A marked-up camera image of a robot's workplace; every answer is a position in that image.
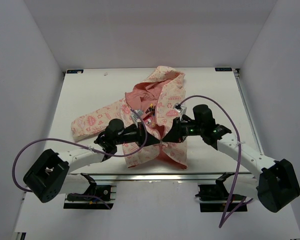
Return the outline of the silver zipper slider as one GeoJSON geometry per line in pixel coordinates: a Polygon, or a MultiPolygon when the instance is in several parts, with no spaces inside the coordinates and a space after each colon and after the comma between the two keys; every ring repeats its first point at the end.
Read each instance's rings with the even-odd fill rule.
{"type": "Polygon", "coordinates": [[[168,146],[168,143],[167,142],[163,142],[162,140],[160,141],[160,146],[162,148],[166,148],[168,146]]]}

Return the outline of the pink and cream printed jacket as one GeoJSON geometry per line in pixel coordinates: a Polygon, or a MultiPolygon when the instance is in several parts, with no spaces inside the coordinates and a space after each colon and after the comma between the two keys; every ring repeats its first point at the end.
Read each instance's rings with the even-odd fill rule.
{"type": "MultiPolygon", "coordinates": [[[[183,87],[185,73],[172,67],[158,66],[144,81],[136,84],[131,92],[122,99],[103,106],[91,113],[77,117],[71,123],[72,137],[75,142],[96,136],[105,130],[112,119],[120,119],[126,127],[130,126],[131,109],[142,110],[142,119],[147,131],[162,141],[172,128],[173,120],[179,116],[174,105],[180,103],[186,95],[183,87]]],[[[143,147],[136,154],[136,143],[122,146],[127,167],[132,168],[156,158],[175,164],[181,169],[187,168],[187,143],[167,143],[143,147]]]]}

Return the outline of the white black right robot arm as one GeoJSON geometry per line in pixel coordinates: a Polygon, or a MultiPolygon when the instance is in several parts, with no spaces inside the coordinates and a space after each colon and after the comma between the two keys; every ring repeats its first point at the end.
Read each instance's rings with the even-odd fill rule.
{"type": "Polygon", "coordinates": [[[176,104],[179,114],[164,142],[180,144],[189,136],[200,136],[215,150],[231,157],[246,168],[252,178],[224,173],[216,179],[214,192],[217,198],[228,199],[233,194],[256,199],[270,212],[276,213],[300,196],[300,186],[291,162],[275,160],[262,155],[240,142],[232,131],[217,124],[206,104],[193,107],[194,119],[185,115],[186,107],[176,104]]]}

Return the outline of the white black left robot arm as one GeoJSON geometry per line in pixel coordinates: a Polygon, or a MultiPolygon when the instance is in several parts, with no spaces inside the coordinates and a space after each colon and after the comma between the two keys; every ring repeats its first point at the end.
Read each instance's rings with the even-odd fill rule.
{"type": "Polygon", "coordinates": [[[96,197],[95,180],[86,173],[72,175],[73,171],[108,160],[117,153],[118,145],[136,143],[138,148],[143,148],[159,142],[141,122],[124,127],[123,121],[116,118],[94,141],[102,148],[101,152],[88,147],[64,153],[47,149],[30,167],[23,181],[42,203],[51,201],[58,194],[89,200],[96,197]]]}

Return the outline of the blue label sticker right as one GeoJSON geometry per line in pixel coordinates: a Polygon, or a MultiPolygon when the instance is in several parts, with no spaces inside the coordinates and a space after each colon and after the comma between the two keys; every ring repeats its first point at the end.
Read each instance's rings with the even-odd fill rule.
{"type": "Polygon", "coordinates": [[[216,72],[232,72],[233,69],[231,67],[215,67],[214,70],[216,72]]]}

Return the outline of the blue label sticker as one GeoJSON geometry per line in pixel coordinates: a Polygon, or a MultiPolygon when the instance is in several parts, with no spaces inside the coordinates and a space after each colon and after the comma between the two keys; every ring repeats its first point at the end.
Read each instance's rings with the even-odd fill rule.
{"type": "Polygon", "coordinates": [[[216,72],[232,72],[233,69],[231,67],[215,67],[214,70],[216,72]]]}
{"type": "Polygon", "coordinates": [[[83,72],[83,69],[68,69],[66,74],[82,74],[83,72]]]}

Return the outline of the blue label sticker left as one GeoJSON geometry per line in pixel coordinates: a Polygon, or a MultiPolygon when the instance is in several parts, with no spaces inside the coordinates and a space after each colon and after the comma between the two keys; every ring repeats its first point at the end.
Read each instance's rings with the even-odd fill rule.
{"type": "Polygon", "coordinates": [[[82,74],[83,72],[83,69],[68,69],[66,74],[82,74]]]}

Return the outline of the aluminium table edge rail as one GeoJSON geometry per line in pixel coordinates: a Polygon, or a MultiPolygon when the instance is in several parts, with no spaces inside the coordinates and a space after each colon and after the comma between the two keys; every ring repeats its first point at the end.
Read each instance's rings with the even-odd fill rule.
{"type": "Polygon", "coordinates": [[[221,177],[223,172],[215,173],[178,173],[178,174],[91,174],[96,181],[128,182],[128,181],[212,181],[221,177]]]}

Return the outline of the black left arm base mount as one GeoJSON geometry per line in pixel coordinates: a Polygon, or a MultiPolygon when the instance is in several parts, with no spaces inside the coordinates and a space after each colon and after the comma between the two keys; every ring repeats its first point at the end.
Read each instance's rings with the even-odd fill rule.
{"type": "Polygon", "coordinates": [[[69,210],[111,210],[116,199],[116,185],[96,185],[80,196],[68,194],[63,208],[69,210]]]}

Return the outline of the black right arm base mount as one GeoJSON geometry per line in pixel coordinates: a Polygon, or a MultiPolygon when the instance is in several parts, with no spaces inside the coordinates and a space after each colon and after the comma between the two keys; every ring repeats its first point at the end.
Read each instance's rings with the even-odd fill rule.
{"type": "MultiPolygon", "coordinates": [[[[228,196],[222,196],[215,184],[199,184],[195,199],[199,202],[201,213],[222,213],[226,207],[228,196]]],[[[243,196],[234,194],[230,201],[227,213],[232,211],[243,200],[243,196]]],[[[236,212],[247,212],[247,205],[242,204],[236,212]]]]}

